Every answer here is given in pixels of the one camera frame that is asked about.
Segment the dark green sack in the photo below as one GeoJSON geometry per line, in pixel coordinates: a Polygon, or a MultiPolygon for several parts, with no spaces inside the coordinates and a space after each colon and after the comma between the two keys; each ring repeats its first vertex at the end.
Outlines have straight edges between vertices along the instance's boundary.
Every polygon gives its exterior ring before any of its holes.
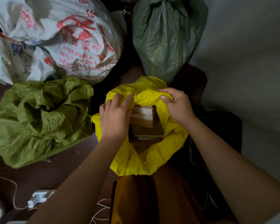
{"type": "Polygon", "coordinates": [[[140,0],[133,43],[145,74],[170,83],[196,48],[207,14],[203,0],[140,0]]]}
{"type": "Polygon", "coordinates": [[[0,102],[0,155],[4,162],[14,168],[26,166],[90,136],[92,95],[93,88],[73,76],[15,83],[0,102]]]}

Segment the forearm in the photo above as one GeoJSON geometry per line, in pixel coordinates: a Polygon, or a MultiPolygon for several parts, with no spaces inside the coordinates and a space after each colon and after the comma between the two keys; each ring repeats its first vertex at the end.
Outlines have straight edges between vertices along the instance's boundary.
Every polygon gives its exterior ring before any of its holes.
{"type": "Polygon", "coordinates": [[[120,146],[117,140],[102,139],[28,224],[90,223],[101,187],[120,146]]]}
{"type": "Polygon", "coordinates": [[[240,223],[263,223],[280,212],[280,183],[236,152],[197,118],[185,126],[240,223]]]}

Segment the yellow woven sack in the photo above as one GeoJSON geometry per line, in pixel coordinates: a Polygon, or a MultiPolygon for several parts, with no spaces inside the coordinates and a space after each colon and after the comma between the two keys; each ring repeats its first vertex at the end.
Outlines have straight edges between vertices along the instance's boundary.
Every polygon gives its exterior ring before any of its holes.
{"type": "MultiPolygon", "coordinates": [[[[166,87],[166,83],[163,80],[154,76],[142,76],[132,84],[120,85],[108,92],[106,102],[118,93],[124,95],[120,101],[122,102],[133,92],[134,98],[128,107],[129,110],[133,109],[134,105],[155,105],[164,129],[163,140],[153,144],[140,155],[136,153],[134,147],[129,143],[127,136],[110,166],[119,176],[153,174],[183,146],[187,139],[188,133],[186,130],[169,116],[166,104],[160,99],[161,95],[166,95],[172,99],[168,93],[158,91],[166,87]]],[[[96,135],[100,141],[102,133],[99,113],[92,117],[92,122],[96,126],[96,135]]]]}

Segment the gray wall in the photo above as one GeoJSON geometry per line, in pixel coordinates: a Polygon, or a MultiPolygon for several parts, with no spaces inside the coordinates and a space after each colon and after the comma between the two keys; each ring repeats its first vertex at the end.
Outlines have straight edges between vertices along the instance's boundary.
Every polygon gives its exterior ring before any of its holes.
{"type": "Polygon", "coordinates": [[[205,0],[190,64],[204,70],[206,109],[243,122],[242,154],[280,181],[280,0],[205,0]]]}

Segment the brown trousers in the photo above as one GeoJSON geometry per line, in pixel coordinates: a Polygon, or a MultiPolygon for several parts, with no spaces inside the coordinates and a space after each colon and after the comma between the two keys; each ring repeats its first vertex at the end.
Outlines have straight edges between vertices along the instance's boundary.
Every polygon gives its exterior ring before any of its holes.
{"type": "Polygon", "coordinates": [[[208,223],[179,173],[168,165],[154,174],[118,177],[111,224],[208,223]]]}

